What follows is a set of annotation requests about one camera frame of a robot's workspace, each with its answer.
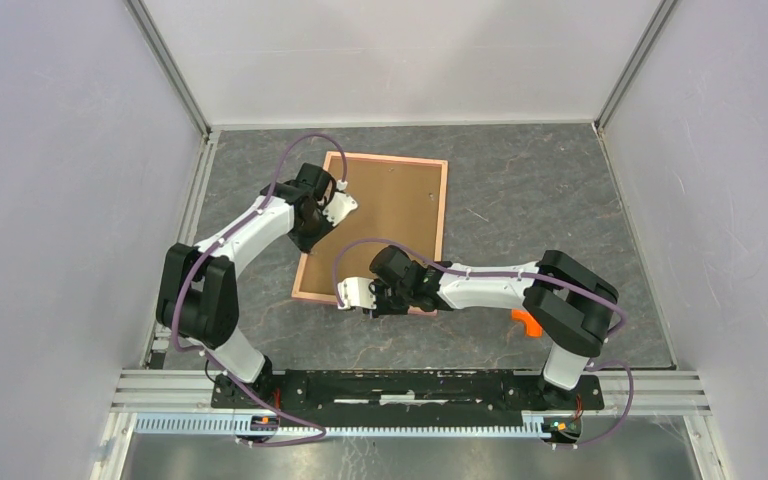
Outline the pink wooden photo frame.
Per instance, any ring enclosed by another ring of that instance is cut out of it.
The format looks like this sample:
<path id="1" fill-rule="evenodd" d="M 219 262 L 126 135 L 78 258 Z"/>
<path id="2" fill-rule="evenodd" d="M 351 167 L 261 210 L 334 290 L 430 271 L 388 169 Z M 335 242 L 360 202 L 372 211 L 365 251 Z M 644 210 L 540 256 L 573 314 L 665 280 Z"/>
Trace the pink wooden photo frame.
<path id="1" fill-rule="evenodd" d="M 356 240 L 383 238 L 442 258 L 449 162 L 364 153 L 349 153 L 347 160 L 347 193 L 358 208 L 300 257 L 295 300 L 335 305 L 334 260 Z"/>

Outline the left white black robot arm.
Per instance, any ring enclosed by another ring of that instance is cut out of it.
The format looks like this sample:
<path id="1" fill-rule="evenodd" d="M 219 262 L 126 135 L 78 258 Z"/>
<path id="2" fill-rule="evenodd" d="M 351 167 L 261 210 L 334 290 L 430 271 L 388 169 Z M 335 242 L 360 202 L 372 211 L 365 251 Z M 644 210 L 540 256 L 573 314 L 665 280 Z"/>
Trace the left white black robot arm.
<path id="1" fill-rule="evenodd" d="M 276 239 L 302 252 L 336 226 L 325 213 L 345 186 L 323 168 L 305 163 L 292 180 L 263 188 L 231 224 L 194 245 L 176 243 L 164 259 L 156 321 L 217 360 L 236 377 L 235 392 L 250 407 L 274 394 L 268 358 L 238 327 L 239 275 Z"/>

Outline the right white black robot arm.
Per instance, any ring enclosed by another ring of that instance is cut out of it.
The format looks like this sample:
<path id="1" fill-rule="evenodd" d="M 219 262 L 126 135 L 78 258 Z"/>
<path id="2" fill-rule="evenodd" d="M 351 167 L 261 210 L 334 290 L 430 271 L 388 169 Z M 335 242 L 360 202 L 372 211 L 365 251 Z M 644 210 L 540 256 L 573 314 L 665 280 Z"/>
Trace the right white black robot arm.
<path id="1" fill-rule="evenodd" d="M 459 263 L 422 264 L 398 246 L 371 261 L 375 313 L 403 314 L 470 308 L 523 310 L 553 345 L 537 382 L 540 400 L 562 408 L 578 393 L 590 360 L 627 316 L 619 294 L 606 280 L 569 255 L 548 250 L 536 261 L 506 267 Z"/>

